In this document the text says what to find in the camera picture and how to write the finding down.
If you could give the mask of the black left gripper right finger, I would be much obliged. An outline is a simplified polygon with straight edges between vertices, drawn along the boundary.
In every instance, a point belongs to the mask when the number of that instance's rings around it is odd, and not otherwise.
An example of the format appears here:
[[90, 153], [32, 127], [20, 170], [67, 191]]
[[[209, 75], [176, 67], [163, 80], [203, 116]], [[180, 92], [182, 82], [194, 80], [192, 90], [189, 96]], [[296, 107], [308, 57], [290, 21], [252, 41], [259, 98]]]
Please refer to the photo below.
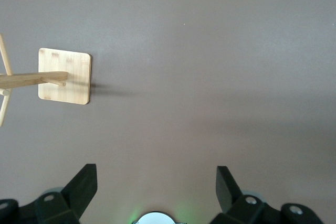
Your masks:
[[307, 206], [286, 203], [277, 210], [256, 196], [243, 194], [226, 166], [217, 167], [216, 196], [222, 212], [209, 224], [322, 224]]

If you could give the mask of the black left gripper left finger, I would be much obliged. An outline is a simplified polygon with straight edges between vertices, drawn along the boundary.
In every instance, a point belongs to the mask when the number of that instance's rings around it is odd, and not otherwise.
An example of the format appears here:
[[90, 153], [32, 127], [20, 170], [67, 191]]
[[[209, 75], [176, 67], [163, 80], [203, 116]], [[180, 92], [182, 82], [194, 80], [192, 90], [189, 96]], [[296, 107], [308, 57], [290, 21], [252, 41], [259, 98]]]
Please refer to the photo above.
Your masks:
[[97, 188], [97, 166], [86, 164], [63, 189], [48, 191], [25, 206], [0, 199], [0, 224], [80, 224]]

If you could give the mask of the wooden cup stand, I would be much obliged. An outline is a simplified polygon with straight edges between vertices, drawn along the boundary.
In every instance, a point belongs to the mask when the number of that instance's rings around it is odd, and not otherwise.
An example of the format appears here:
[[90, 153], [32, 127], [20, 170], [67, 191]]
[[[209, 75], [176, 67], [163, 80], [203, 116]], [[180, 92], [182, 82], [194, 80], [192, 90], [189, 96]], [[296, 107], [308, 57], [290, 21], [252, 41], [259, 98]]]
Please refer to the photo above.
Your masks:
[[38, 97], [43, 100], [86, 105], [90, 101], [92, 56], [40, 48], [38, 72], [14, 74], [3, 35], [0, 34], [0, 56], [5, 74], [0, 74], [0, 126], [3, 126], [14, 88], [38, 85]]

